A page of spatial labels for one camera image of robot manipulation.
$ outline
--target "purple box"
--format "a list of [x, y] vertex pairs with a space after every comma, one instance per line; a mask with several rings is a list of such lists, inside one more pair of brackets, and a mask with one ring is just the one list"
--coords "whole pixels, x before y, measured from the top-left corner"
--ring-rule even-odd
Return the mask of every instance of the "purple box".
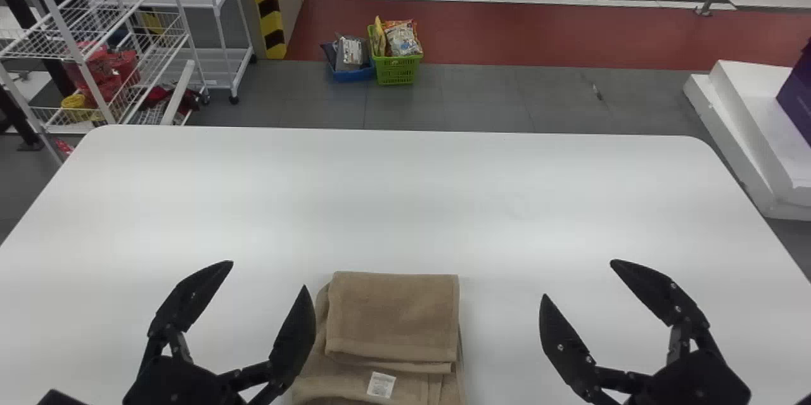
[[800, 82], [803, 82], [803, 85], [811, 87], [811, 39], [808, 40], [808, 45], [803, 49], [800, 61], [794, 65], [794, 69], [791, 73], [796, 75], [800, 79]]
[[811, 145], [811, 87], [803, 84], [800, 77], [792, 72], [780, 88], [777, 101], [808, 145]]

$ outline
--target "green basket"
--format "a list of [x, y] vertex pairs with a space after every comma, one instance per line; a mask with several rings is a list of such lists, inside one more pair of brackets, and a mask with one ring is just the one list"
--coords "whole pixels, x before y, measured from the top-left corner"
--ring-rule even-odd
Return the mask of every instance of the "green basket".
[[371, 49], [371, 59], [377, 70], [377, 84], [379, 85], [406, 85], [413, 84], [417, 77], [419, 61], [423, 55], [409, 56], [377, 56], [374, 54], [373, 30], [374, 25], [369, 25], [369, 47]]

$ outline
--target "table surface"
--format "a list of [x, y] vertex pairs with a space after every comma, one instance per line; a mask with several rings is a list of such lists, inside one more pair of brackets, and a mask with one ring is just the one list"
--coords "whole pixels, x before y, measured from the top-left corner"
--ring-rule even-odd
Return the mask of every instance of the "table surface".
[[707, 145], [660, 136], [104, 127], [0, 258], [0, 400], [120, 403], [175, 283], [235, 261], [195, 362], [265, 359], [335, 270], [457, 273], [471, 404], [582, 403], [541, 350], [543, 293], [599, 364], [654, 373], [668, 329], [608, 266], [698, 301], [752, 403], [808, 393], [811, 286]]

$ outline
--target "towel label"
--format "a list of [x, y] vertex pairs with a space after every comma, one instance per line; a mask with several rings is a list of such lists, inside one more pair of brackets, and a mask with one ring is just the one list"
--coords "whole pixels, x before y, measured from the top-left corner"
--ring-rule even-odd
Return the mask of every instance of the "towel label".
[[378, 373], [377, 371], [373, 371], [371, 373], [371, 379], [369, 380], [369, 388], [366, 390], [366, 394], [373, 395], [375, 397], [386, 397], [386, 399], [391, 399], [392, 397], [392, 390], [394, 389], [394, 380], [396, 380], [396, 376], [386, 375], [385, 373]]

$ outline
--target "folded towel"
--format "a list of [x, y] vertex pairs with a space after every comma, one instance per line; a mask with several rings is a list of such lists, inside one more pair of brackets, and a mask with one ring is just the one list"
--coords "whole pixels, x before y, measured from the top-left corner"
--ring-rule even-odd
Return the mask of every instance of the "folded towel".
[[459, 342], [456, 275], [336, 272], [327, 356], [344, 364], [450, 373]]
[[[458, 295], [455, 276], [336, 273], [316, 296], [293, 405], [463, 405]], [[381, 374], [394, 377], [389, 397], [373, 389]]]

